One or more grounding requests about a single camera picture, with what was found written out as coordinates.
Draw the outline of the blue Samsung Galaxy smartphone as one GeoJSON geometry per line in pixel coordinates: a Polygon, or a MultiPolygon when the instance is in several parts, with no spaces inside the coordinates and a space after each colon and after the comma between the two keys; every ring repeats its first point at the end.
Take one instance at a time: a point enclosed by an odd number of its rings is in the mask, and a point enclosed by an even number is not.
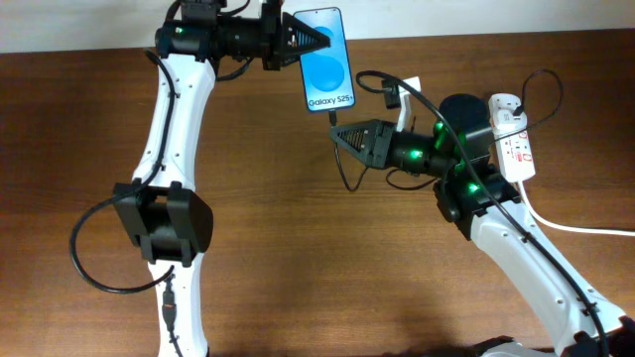
{"type": "Polygon", "coordinates": [[[307,108],[323,112],[352,107],[352,83],[341,11],[337,7],[298,11],[296,18],[326,35],[330,46],[300,57],[307,108]]]}

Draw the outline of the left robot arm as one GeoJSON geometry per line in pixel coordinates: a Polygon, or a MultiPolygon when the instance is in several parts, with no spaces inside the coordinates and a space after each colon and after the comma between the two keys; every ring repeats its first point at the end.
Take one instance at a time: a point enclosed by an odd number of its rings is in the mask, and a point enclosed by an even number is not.
{"type": "Polygon", "coordinates": [[[114,207],[148,264],[157,296],[162,356],[207,356],[200,274],[213,231],[211,208],[195,192],[201,123],[224,57],[259,59],[278,70],[330,46],[329,37],[264,1],[243,18],[224,1],[177,1],[155,35],[149,56],[159,87],[144,154],[132,180],[113,191],[131,194],[114,207]]]}

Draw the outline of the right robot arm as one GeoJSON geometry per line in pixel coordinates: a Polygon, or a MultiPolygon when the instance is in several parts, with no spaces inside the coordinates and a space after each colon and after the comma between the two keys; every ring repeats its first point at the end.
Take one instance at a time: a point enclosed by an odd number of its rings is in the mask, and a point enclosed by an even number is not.
{"type": "Polygon", "coordinates": [[[574,268],[491,164],[494,111],[476,96],[453,94],[433,112],[430,136],[379,119],[336,125],[329,136],[368,169],[435,178],[444,219],[508,277],[545,326],[555,355],[633,355],[633,318],[574,268]]]}

